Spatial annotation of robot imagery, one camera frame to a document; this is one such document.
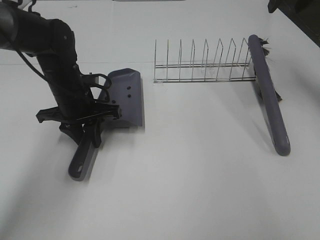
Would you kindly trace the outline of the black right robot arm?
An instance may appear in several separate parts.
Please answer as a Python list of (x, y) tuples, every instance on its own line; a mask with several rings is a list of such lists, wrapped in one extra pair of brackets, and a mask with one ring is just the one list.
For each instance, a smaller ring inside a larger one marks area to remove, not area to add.
[(319, 4), (319, 0), (270, 0), (267, 4), (267, 9), (269, 13), (273, 13), (276, 9), (286, 6), (295, 14), (298, 14), (308, 7), (316, 6)]

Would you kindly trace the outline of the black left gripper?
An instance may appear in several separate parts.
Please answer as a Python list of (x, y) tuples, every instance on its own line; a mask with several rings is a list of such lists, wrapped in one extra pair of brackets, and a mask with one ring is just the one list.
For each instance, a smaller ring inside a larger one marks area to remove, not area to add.
[(77, 144), (77, 149), (80, 150), (84, 135), (81, 124), (89, 122), (87, 124), (89, 139), (95, 148), (99, 148), (102, 143), (101, 132), (104, 121), (102, 118), (119, 119), (121, 114), (122, 111), (119, 105), (95, 99), (89, 104), (41, 109), (36, 114), (36, 118), (39, 123), (44, 121), (60, 122), (59, 130), (69, 136)]

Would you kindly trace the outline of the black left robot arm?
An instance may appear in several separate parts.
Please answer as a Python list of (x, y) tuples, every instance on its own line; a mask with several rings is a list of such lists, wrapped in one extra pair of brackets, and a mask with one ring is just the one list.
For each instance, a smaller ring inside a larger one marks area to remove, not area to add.
[(59, 129), (77, 144), (88, 135), (98, 148), (103, 119), (120, 117), (120, 107), (109, 103), (111, 79), (102, 73), (83, 74), (69, 25), (57, 18), (43, 18), (31, 7), (23, 10), (22, 3), (0, 2), (0, 48), (16, 52), (48, 83), (57, 106), (40, 110), (37, 120), (59, 122)]

